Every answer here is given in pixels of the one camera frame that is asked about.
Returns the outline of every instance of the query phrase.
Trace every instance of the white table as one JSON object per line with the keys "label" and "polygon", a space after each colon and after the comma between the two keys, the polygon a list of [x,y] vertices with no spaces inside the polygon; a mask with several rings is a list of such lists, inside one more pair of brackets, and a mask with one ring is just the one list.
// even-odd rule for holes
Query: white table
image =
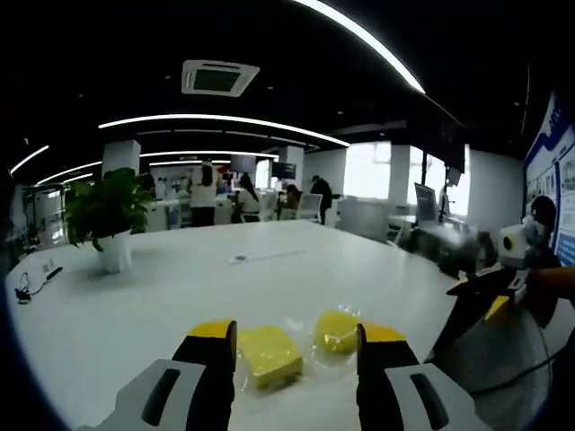
{"label": "white table", "polygon": [[415,215],[389,215],[388,219],[396,222],[397,224],[405,224],[409,228],[411,228],[414,224],[417,223],[417,216]]}
{"label": "white table", "polygon": [[[113,276],[101,273],[91,245],[35,253],[30,262],[49,253],[64,271],[27,305],[16,303],[13,287],[32,263],[6,279],[23,351],[71,427],[99,424],[122,386],[170,358],[203,321],[278,325],[309,359],[307,332],[319,314],[348,304],[405,333],[422,360],[455,303],[444,295],[453,280],[432,262],[305,221],[143,233],[131,243],[131,272]],[[228,263],[278,253],[287,254]],[[342,370],[324,373],[308,360],[302,381],[283,391],[239,392],[229,429],[359,429],[355,365]]]}

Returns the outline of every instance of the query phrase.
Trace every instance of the ceiling air conditioner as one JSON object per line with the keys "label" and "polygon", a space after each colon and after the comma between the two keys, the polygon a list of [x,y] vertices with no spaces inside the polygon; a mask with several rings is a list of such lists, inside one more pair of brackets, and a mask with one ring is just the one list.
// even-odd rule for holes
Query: ceiling air conditioner
{"label": "ceiling air conditioner", "polygon": [[239,97],[258,72],[259,67],[239,63],[186,60],[181,71],[181,92]]}

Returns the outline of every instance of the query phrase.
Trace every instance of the led light strip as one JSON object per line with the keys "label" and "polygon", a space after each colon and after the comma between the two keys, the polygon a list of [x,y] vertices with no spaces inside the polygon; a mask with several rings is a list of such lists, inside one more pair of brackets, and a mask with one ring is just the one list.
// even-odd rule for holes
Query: led light strip
{"label": "led light strip", "polygon": [[266,128],[280,128],[282,130],[287,130],[289,132],[300,133],[302,135],[308,135],[318,139],[323,139],[325,141],[333,142],[334,144],[339,144],[342,146],[349,146],[347,142],[341,141],[335,137],[322,135],[321,133],[315,133],[311,130],[306,130],[304,128],[295,128],[293,126],[288,126],[286,124],[274,123],[272,121],[264,121],[262,119],[245,119],[244,117],[232,117],[229,115],[211,115],[211,114],[164,114],[164,115],[149,115],[146,117],[135,117],[133,119],[120,119],[118,121],[111,121],[110,123],[104,123],[98,126],[98,128],[112,128],[114,126],[120,126],[122,124],[138,123],[141,121],[153,121],[157,119],[215,119],[220,121],[235,121],[237,123],[248,123],[255,124],[257,126],[264,126]]}
{"label": "led light strip", "polygon": [[[150,166],[166,166],[169,164],[200,164],[201,160],[176,160],[173,162],[155,162],[150,163]],[[229,160],[212,160],[212,164],[226,164],[230,163]]]}
{"label": "led light strip", "polygon": [[156,157],[158,155],[190,155],[190,154],[225,154],[225,155],[252,155],[254,157],[268,157],[270,159],[278,160],[279,156],[276,154],[265,153],[248,153],[245,151],[163,151],[161,153],[145,153],[140,157]]}
{"label": "led light strip", "polygon": [[[190,154],[252,155],[254,157],[267,157],[267,158],[273,159],[275,161],[277,161],[279,159],[279,156],[275,155],[275,154],[248,153],[245,151],[207,151],[207,150],[206,151],[163,151],[161,153],[141,154],[140,157],[156,157],[156,156],[161,156],[161,155],[190,155]],[[169,163],[169,164],[194,164],[194,163],[190,163],[190,162],[181,161],[181,163]],[[75,168],[68,169],[67,171],[56,173],[50,177],[45,178],[44,180],[38,181],[36,183],[36,185],[39,186],[40,184],[43,184],[43,183],[48,182],[50,180],[54,180],[57,177],[60,177],[62,175],[66,175],[67,173],[70,173],[73,171],[80,171],[81,169],[90,168],[90,167],[96,166],[98,164],[102,164],[102,162],[88,163],[88,164],[84,164],[82,166],[77,166]],[[161,164],[150,163],[150,166],[161,166]]]}
{"label": "led light strip", "polygon": [[59,172],[57,174],[52,175],[51,177],[47,177],[44,180],[38,181],[36,183],[36,185],[39,186],[40,184],[43,184],[47,181],[54,180],[55,178],[60,177],[62,175],[66,175],[67,173],[70,173],[73,171],[80,171],[83,168],[91,168],[92,166],[97,166],[99,164],[102,164],[102,162],[94,162],[94,163],[83,164],[82,166],[76,166],[75,168],[68,169],[67,171]]}
{"label": "led light strip", "polygon": [[390,51],[388,48],[384,46],[379,40],[377,40],[371,33],[369,33],[366,29],[361,27],[356,22],[352,21],[350,18],[345,16],[343,13],[336,11],[332,7],[328,6],[325,3],[319,2],[318,0],[292,0],[296,3],[300,3],[303,6],[307,6],[310,9],[314,9],[316,12],[321,13],[323,16],[329,18],[332,21],[337,22],[340,26],[344,27],[348,31],[351,31],[355,34],[358,38],[363,40],[365,43],[368,44],[377,54],[384,58],[387,63],[391,65],[395,69],[395,71],[402,76],[402,78],[413,87],[418,92],[425,94],[423,87],[421,87],[420,83],[418,83],[415,76],[411,74],[407,67],[403,65],[403,63]]}
{"label": "led light strip", "polygon": [[18,169],[20,169],[25,163],[29,162],[31,159],[33,159],[34,157],[36,157],[38,154],[40,153],[44,153],[46,150],[48,150],[50,148],[50,145],[46,145],[43,146],[40,150],[35,151],[34,153],[30,154],[28,157],[26,157],[24,160],[22,160],[21,162],[19,162],[18,164],[16,164],[16,166],[14,166],[11,170],[10,170],[10,175],[12,175],[13,173],[15,173],[16,171],[18,171]]}
{"label": "led light strip", "polygon": [[189,133],[189,132],[199,132],[199,133],[221,133],[225,135],[238,135],[238,136],[254,136],[260,137],[262,139],[273,139],[277,141],[284,141],[289,142],[291,144],[296,144],[299,146],[305,147],[312,147],[312,148],[319,148],[317,145],[312,145],[307,142],[296,141],[294,139],[287,139],[284,137],[273,136],[273,135],[262,135],[259,133],[248,133],[248,132],[236,132],[235,130],[213,130],[207,128],[175,128],[172,130],[157,130],[157,131],[149,131],[149,132],[139,132],[136,135],[154,135],[154,134],[169,134],[169,133]]}
{"label": "led light strip", "polygon": [[70,178],[68,180],[62,181],[62,184],[67,184],[68,182],[72,182],[72,181],[76,181],[76,180],[81,180],[82,178],[88,178],[91,177],[93,175],[93,173],[86,173],[85,175],[78,175],[77,177],[74,178]]}

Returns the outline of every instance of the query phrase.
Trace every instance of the white column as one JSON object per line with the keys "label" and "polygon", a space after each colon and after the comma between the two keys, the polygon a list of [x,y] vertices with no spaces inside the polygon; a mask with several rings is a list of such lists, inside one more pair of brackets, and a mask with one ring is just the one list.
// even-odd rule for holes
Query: white column
{"label": "white column", "polygon": [[140,173],[141,146],[134,139],[112,142],[104,147],[102,159],[102,177],[108,171],[119,168],[132,168],[136,175]]}
{"label": "white column", "polygon": [[388,200],[394,205],[405,205],[410,184],[410,146],[392,145]]}
{"label": "white column", "polygon": [[296,187],[301,190],[304,176],[304,148],[299,146],[281,147],[279,149],[279,161],[282,163],[293,163],[296,166],[296,179],[287,180],[287,182],[296,184]]}

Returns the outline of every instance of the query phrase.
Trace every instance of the office chair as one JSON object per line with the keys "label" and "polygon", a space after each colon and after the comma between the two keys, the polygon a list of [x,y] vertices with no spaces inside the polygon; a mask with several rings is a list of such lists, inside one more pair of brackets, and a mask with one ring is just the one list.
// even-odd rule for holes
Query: office chair
{"label": "office chair", "polygon": [[319,223],[320,205],[322,204],[322,198],[322,195],[304,193],[299,199],[299,205],[297,206],[296,211],[296,219]]}
{"label": "office chair", "polygon": [[240,220],[242,220],[242,223],[257,223],[261,219],[259,214],[243,213],[240,214]]}
{"label": "office chair", "polygon": [[275,215],[274,208],[276,207],[276,201],[278,200],[278,193],[266,193],[261,197],[260,202],[260,220],[262,222],[268,222],[273,220]]}

